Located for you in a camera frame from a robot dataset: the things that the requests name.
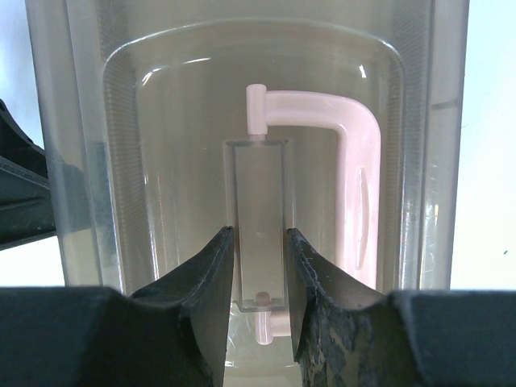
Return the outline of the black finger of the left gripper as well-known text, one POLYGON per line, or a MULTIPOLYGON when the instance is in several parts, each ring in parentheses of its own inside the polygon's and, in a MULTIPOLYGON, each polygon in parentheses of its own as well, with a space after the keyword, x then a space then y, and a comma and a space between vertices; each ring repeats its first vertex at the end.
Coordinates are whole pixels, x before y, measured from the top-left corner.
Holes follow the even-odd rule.
POLYGON ((55 235, 44 150, 1 104, 1 249, 55 235))

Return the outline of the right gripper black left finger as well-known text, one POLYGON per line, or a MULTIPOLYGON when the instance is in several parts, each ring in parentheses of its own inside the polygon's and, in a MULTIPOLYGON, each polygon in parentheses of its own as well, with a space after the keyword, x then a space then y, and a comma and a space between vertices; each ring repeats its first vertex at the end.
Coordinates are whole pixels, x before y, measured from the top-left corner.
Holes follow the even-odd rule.
POLYGON ((234 231, 126 296, 109 287, 4 288, 4 386, 220 386, 234 231))

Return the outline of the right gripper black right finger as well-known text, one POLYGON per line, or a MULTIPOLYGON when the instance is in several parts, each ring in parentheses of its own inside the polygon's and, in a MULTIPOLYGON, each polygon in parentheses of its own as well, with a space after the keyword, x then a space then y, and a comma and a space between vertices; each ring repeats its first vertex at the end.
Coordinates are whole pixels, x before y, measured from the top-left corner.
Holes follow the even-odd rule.
POLYGON ((512 291, 382 294, 286 236, 293 357, 305 386, 512 386, 512 291))

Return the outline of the translucent brown tool box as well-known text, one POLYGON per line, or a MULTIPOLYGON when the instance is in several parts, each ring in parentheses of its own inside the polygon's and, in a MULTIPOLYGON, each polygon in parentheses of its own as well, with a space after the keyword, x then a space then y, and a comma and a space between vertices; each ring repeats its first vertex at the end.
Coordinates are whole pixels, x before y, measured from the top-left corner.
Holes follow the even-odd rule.
POLYGON ((66 285, 131 294, 235 232, 226 386, 299 386, 286 232, 335 263, 338 136, 248 136, 246 88, 381 131, 376 290, 451 281, 466 1, 29 1, 66 285))

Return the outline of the pink tool box handle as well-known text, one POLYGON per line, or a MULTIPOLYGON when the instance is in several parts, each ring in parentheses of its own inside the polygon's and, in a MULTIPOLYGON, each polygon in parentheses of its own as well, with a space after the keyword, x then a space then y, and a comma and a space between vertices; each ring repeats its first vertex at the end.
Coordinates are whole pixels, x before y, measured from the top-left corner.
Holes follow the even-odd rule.
POLYGON ((335 181, 335 263, 359 283, 377 285, 381 131, 372 112, 351 98, 306 91, 246 88, 248 136, 270 127, 331 129, 338 136, 335 181))

